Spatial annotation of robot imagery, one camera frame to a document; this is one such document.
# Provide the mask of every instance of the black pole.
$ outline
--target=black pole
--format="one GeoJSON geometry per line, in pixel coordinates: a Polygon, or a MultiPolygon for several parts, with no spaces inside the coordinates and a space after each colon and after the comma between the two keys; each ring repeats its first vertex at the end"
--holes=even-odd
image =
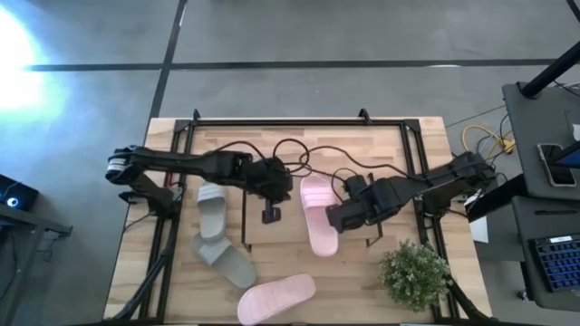
{"type": "Polygon", "coordinates": [[[533,99],[550,82],[560,77],[568,69],[572,68],[580,60],[580,42],[576,43],[570,50],[557,58],[552,64],[547,66],[536,78],[521,89],[522,95],[533,99]]]}

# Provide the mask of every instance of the concrete floor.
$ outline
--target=concrete floor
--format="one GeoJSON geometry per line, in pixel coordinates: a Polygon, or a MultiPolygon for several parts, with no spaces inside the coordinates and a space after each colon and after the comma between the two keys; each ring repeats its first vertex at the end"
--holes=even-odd
{"type": "MultiPolygon", "coordinates": [[[[141,144],[160,72],[20,72],[19,64],[163,62],[178,0],[2,0],[0,171],[43,194],[39,210],[74,225],[39,259],[16,325],[98,321],[127,207],[104,179],[117,147],[141,144]]],[[[174,62],[555,58],[578,41],[564,0],[197,0],[174,62]]],[[[172,72],[161,117],[442,116],[452,123],[501,105],[501,85],[544,67],[172,72]]],[[[579,80],[573,68],[562,82],[579,80]]],[[[471,123],[448,129],[454,152],[471,123]]],[[[480,135],[471,135],[474,146],[480,135]]],[[[517,155],[498,169],[519,173],[517,155]]],[[[521,302],[517,264],[482,261],[494,315],[576,324],[578,313],[521,302]]]]}

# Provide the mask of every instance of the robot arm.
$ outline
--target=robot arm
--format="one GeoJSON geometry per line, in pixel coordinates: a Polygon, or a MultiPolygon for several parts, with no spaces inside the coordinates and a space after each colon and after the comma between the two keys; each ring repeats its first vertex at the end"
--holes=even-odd
{"type": "MultiPolygon", "coordinates": [[[[290,198],[292,177],[279,158],[256,162],[252,155],[240,151],[209,151],[202,155],[177,154],[129,146],[115,149],[109,158],[106,178],[115,185],[132,188],[132,197],[145,197],[152,209],[168,209],[173,201],[171,190],[158,187],[143,172],[146,170],[182,173],[203,177],[206,181],[244,189],[272,202],[290,198]]],[[[127,194],[121,198],[129,201],[127,194]]]]}
{"type": "Polygon", "coordinates": [[[487,187],[495,178],[493,169],[479,155],[466,152],[449,164],[413,177],[379,178],[367,185],[363,176],[349,177],[345,190],[349,199],[328,206],[328,222],[339,233],[374,225],[395,216],[415,196],[423,196],[423,211],[443,214],[450,200],[470,188],[487,187]]]}

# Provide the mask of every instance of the gray slide sandal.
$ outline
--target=gray slide sandal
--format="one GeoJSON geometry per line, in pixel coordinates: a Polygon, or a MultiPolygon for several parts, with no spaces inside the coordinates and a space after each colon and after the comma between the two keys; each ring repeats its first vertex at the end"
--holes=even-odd
{"type": "Polygon", "coordinates": [[[192,246],[199,258],[226,276],[235,286],[247,289],[256,282],[256,268],[226,237],[208,242],[201,234],[196,234],[192,246]]]}
{"type": "Polygon", "coordinates": [[[206,241],[215,241],[226,234],[226,190],[204,182],[198,191],[199,229],[206,241]]]}

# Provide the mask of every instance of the potted plant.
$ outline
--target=potted plant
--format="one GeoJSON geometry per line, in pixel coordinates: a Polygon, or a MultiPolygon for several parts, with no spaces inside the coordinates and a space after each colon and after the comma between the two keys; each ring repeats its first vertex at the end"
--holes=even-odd
{"type": "Polygon", "coordinates": [[[427,244],[412,244],[407,240],[401,247],[386,253],[379,267],[382,285],[389,289],[392,299],[414,312],[422,312],[431,304],[439,304],[439,297],[449,290],[450,267],[427,244]]]}

